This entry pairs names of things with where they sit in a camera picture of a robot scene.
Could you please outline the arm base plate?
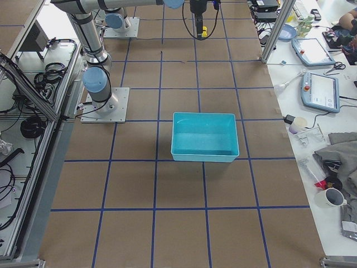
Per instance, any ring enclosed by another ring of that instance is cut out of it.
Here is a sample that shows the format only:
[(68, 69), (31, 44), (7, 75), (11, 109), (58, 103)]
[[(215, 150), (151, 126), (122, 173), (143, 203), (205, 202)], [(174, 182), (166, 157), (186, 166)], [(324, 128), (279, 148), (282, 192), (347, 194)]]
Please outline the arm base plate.
[(105, 39), (130, 39), (137, 38), (139, 29), (139, 17), (127, 17), (121, 19), (120, 28), (106, 27), (104, 31)]
[(128, 87), (112, 88), (112, 96), (106, 104), (92, 102), (88, 93), (86, 101), (91, 102), (84, 107), (80, 121), (82, 123), (124, 123), (126, 121), (130, 89)]

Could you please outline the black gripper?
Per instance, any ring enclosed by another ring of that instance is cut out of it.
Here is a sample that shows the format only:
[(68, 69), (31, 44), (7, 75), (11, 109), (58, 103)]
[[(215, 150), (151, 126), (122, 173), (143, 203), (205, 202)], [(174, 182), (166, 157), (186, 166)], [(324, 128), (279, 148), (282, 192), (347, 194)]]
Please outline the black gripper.
[(207, 9), (207, 0), (189, 0), (190, 11), (195, 16), (196, 37), (202, 38), (202, 16)]

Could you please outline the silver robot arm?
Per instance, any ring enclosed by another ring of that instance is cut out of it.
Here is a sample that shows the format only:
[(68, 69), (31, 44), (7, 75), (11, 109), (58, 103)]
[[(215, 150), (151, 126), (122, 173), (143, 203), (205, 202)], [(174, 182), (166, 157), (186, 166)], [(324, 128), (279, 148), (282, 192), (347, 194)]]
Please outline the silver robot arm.
[(131, 26), (127, 11), (124, 7), (99, 9), (95, 15), (94, 22), (97, 26), (108, 26), (116, 32), (127, 32)]
[(88, 69), (83, 74), (83, 85), (89, 93), (93, 110), (89, 113), (100, 117), (112, 113), (119, 100), (114, 95), (110, 82), (112, 59), (104, 48), (94, 23), (92, 11), (109, 11), (108, 16), (116, 16), (118, 21), (110, 23), (111, 28), (124, 26), (123, 15), (117, 9), (136, 6), (165, 5), (172, 9), (183, 8), (184, 1), (51, 1), (65, 12), (77, 34), (85, 52)]

